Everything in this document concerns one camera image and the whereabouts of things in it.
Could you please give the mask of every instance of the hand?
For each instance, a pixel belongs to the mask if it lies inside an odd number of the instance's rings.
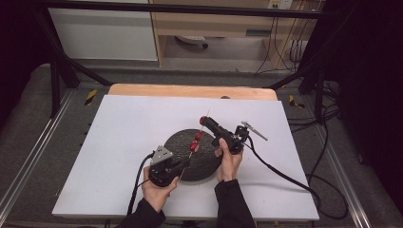
[[[148,180],[150,167],[147,166],[144,171],[144,180]],[[142,190],[145,200],[154,208],[157,213],[163,209],[166,199],[169,197],[178,184],[179,177],[176,177],[171,184],[166,187],[159,187],[152,183],[150,180],[142,184]]]
[[[228,145],[224,139],[220,139],[220,148],[216,150],[216,156],[223,154],[221,165],[217,170],[217,181],[231,181],[237,178],[237,171],[242,161],[243,149],[237,155],[229,152]]]

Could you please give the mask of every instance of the electrical outlet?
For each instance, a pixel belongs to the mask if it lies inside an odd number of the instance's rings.
[[[293,4],[293,0],[281,0],[281,3],[278,5],[280,10],[289,10],[291,8],[291,4]]]
[[[278,9],[281,4],[281,0],[269,0],[269,5],[267,5],[267,9]]]

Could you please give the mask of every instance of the black sleeve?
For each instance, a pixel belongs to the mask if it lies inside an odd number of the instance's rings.
[[[142,199],[136,211],[124,218],[116,228],[157,228],[164,221],[163,211],[157,213],[145,199]]]
[[[216,188],[219,228],[255,228],[255,222],[240,191],[238,180],[221,181]]]

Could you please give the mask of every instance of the red object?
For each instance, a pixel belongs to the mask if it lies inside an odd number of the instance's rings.
[[[202,131],[196,132],[195,141],[200,141],[202,139]]]
[[[199,144],[198,144],[198,142],[193,141],[193,142],[190,144],[190,151],[196,152],[196,151],[198,151],[198,149],[199,149]]]
[[[207,118],[207,117],[206,117],[206,116],[202,116],[202,117],[201,117],[201,120],[200,120],[201,125],[202,125],[202,123],[204,122],[204,119],[205,119],[205,118]]]

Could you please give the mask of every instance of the white tabletop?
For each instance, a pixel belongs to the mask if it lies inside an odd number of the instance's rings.
[[[144,157],[176,132],[200,129],[199,119],[209,109],[209,116],[230,131],[241,121],[254,126],[269,139],[250,132],[260,156],[307,184],[281,102],[106,95],[52,214],[65,218],[125,216]],[[318,219],[311,194],[274,174],[247,147],[238,179],[255,220]],[[163,208],[165,215],[168,219],[216,218],[216,184],[215,175],[197,183],[180,182]],[[134,210],[142,197],[139,190]]]

